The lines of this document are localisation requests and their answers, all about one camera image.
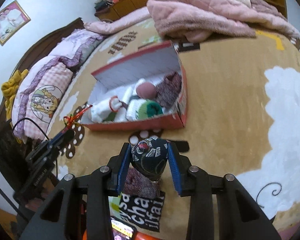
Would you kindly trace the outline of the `framed wedding photo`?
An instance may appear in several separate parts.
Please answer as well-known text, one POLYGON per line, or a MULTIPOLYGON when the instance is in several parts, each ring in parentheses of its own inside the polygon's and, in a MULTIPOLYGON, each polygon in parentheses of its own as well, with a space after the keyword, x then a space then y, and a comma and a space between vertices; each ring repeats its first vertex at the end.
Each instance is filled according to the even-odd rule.
POLYGON ((31 19, 17 0, 0 11, 0 44, 3 46, 20 28, 31 19))

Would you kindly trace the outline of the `red cardboard shoe box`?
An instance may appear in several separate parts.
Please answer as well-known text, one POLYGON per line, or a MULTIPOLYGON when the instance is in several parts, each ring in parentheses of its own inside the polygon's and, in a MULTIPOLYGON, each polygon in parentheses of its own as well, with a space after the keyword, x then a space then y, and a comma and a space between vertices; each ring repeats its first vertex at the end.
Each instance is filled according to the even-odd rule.
POLYGON ((81 118, 92 131, 179 129, 187 119, 186 75, 166 41, 92 72, 96 80, 81 118))

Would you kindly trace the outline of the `smartphone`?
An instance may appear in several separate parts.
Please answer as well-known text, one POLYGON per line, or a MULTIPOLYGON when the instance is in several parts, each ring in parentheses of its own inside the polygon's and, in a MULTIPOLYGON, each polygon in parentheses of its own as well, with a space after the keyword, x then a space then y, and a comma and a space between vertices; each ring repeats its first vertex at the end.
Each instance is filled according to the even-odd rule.
POLYGON ((133 240, 136 238, 136 228, 122 220, 111 217, 111 226, 114 240, 133 240))

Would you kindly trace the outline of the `white sock bundle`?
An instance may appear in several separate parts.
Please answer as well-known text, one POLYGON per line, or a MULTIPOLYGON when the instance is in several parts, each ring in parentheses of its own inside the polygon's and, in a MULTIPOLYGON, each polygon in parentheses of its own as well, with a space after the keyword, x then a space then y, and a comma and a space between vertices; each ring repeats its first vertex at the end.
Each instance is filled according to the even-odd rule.
POLYGON ((90 120, 94 123, 102 123, 109 113, 117 113, 121 107, 122 102, 116 95, 93 103, 89 112, 90 120))

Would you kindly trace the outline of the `pink sock ball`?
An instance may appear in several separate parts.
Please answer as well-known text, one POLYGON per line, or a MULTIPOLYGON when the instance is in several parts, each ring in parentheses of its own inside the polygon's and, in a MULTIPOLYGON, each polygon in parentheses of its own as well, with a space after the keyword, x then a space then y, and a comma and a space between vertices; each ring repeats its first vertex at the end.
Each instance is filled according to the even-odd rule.
POLYGON ((157 90, 155 85, 150 82, 144 82, 137 86, 136 94, 142 99, 154 99, 157 96, 157 90))

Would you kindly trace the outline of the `pink quilted blanket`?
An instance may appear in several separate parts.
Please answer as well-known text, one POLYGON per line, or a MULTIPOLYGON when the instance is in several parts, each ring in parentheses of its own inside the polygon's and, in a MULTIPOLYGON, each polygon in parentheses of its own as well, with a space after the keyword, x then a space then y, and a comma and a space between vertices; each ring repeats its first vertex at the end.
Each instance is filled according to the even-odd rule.
POLYGON ((300 38, 300 32, 264 0, 148 0, 161 36, 203 42, 211 34, 255 37, 252 25, 300 38))

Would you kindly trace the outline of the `maroon knit glove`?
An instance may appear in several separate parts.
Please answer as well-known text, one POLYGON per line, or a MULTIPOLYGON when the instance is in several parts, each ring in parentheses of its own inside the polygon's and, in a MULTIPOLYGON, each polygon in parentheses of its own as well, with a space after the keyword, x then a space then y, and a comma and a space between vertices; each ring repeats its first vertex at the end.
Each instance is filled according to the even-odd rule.
POLYGON ((122 192, 131 196, 154 199, 160 197, 160 184, 152 182, 135 168, 129 168, 122 192))
POLYGON ((161 83, 155 86, 157 96, 155 101, 165 108, 173 106, 179 96, 182 85, 182 78, 178 72, 172 72, 164 77, 161 83))

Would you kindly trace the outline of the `yellow knit garment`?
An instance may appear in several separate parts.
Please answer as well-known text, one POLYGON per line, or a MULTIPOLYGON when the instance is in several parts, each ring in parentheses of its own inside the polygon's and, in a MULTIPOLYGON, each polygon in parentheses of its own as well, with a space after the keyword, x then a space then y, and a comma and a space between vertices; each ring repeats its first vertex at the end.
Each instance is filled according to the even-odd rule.
POLYGON ((18 88, 28 73, 28 69, 25 69, 22 72, 20 70, 16 70, 9 80, 1 85, 1 91, 4 97, 4 105, 6 110, 6 120, 11 119, 12 108, 18 88))

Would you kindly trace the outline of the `pink checked cartoon pillow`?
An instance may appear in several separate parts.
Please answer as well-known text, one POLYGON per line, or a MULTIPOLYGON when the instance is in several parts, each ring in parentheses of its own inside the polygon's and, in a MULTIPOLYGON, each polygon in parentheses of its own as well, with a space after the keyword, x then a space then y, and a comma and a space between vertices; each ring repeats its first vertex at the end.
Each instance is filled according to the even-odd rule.
POLYGON ((13 108, 13 134, 20 140, 43 140, 49 123, 72 79, 73 72, 57 57, 46 56, 20 84, 13 108))

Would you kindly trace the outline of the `purple ruffled pillow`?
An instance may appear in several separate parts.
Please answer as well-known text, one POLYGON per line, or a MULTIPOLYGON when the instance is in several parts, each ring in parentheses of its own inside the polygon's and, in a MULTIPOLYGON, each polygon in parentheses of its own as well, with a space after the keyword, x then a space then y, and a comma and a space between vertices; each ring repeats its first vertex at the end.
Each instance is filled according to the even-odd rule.
POLYGON ((75 29, 69 36, 62 38, 48 55, 57 57, 58 62, 72 68, 80 64, 82 56, 89 49, 93 51, 105 38, 104 35, 87 29, 75 29))

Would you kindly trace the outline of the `clothes pile on cabinet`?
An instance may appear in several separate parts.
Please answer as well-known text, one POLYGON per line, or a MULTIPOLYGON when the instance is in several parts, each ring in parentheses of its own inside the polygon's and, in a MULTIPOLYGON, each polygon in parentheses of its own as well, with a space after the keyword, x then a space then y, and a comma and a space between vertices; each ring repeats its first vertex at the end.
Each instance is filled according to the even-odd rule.
POLYGON ((114 4, 113 0, 97 0, 95 2, 94 8, 96 12, 102 11, 104 9, 109 9, 114 4))

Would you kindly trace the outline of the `wooden headboard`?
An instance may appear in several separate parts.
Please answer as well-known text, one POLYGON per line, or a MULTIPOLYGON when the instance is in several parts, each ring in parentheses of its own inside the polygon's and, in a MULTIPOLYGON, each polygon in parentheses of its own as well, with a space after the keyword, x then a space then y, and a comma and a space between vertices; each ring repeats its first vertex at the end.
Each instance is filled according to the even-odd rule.
MULTIPOLYGON (((39 41, 37 41, 28 51, 23 55, 18 64, 15 67, 15 70, 20 70, 21 72, 25 69, 30 70, 31 67, 40 59, 47 56, 50 51, 57 46, 63 37, 69 36, 75 29, 83 29, 83 21, 79 17, 74 21, 70 22, 68 25, 56 29, 55 31, 47 34, 39 41)), ((5 99, 1 97, 0 104, 0 128, 6 122, 6 108, 5 108, 5 99)))

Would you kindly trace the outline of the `long pink bolster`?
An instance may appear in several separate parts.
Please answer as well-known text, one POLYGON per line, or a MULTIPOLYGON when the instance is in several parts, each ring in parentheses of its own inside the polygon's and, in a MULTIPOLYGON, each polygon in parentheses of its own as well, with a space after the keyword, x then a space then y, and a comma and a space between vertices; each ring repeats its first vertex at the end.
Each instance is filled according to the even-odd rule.
POLYGON ((133 26, 134 24, 142 22, 148 18, 151 18, 149 10, 147 9, 147 7, 142 7, 111 23, 96 21, 85 22, 83 25, 84 28, 88 31, 92 31, 101 35, 111 35, 118 33, 119 31, 122 31, 123 29, 126 29, 130 26, 133 26))

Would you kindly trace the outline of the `dark patterned sock ball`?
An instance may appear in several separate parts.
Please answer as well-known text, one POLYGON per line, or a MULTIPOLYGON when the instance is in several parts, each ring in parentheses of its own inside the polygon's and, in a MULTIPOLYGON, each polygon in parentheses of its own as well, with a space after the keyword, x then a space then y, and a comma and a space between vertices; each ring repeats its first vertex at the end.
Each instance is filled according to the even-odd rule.
POLYGON ((169 141, 147 138, 132 148, 132 166, 151 181, 158 181, 168 159, 169 141))

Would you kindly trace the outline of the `green white sock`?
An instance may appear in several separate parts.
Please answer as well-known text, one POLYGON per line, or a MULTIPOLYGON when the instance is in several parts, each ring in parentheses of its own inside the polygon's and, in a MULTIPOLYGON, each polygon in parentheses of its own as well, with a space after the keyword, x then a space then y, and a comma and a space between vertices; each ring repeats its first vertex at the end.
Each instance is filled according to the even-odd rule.
POLYGON ((128 105, 126 119, 138 121, 161 114, 163 114, 162 107, 157 102, 148 99, 134 99, 128 105))
POLYGON ((102 122, 112 122, 114 121, 116 115, 117 115, 116 112, 111 112, 102 122))

